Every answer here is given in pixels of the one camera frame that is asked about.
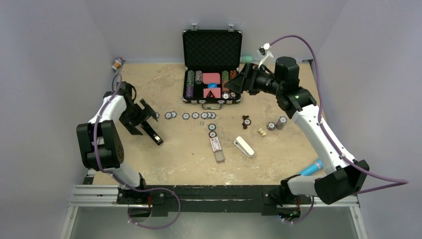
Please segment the black stapler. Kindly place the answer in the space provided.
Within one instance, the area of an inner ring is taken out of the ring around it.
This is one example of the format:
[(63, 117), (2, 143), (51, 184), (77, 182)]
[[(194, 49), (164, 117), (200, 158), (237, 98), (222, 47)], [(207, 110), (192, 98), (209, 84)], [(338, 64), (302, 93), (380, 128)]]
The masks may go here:
[(148, 122), (142, 122), (141, 127), (157, 145), (161, 145), (164, 142), (162, 137), (159, 136)]

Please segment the white stapler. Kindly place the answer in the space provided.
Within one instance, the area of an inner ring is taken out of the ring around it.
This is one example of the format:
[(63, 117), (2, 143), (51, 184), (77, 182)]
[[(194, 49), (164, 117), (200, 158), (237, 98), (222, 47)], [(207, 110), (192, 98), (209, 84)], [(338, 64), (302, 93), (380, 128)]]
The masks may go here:
[(251, 158), (254, 156), (255, 151), (253, 148), (241, 137), (238, 136), (235, 141), (234, 145), (247, 157)]

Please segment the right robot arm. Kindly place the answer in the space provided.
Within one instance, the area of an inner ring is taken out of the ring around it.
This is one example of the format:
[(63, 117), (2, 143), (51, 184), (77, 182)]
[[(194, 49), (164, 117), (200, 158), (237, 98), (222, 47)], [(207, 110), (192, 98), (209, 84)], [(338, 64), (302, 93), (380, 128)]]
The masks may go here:
[(247, 63), (226, 88), (242, 94), (272, 94), (278, 106), (304, 133), (322, 161), (324, 177), (294, 175), (281, 181), (279, 198), (290, 203), (299, 195), (316, 196), (327, 205), (356, 194), (370, 169), (365, 160), (357, 161), (342, 147), (326, 121), (319, 117), (319, 107), (310, 91), (299, 85), (299, 66), (292, 57), (279, 57), (275, 71)]

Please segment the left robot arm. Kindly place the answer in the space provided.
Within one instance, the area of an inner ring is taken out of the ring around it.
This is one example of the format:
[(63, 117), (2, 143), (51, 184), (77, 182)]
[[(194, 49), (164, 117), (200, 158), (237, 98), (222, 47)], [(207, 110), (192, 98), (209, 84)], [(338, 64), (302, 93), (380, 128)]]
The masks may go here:
[(131, 135), (146, 133), (157, 145), (164, 141), (151, 127), (148, 119), (158, 119), (157, 113), (144, 99), (135, 102), (135, 88), (122, 82), (115, 92), (106, 92), (103, 104), (88, 123), (76, 128), (82, 163), (87, 169), (110, 175), (129, 197), (141, 204), (148, 199), (148, 190), (140, 173), (124, 162), (124, 148), (116, 124), (120, 122)]

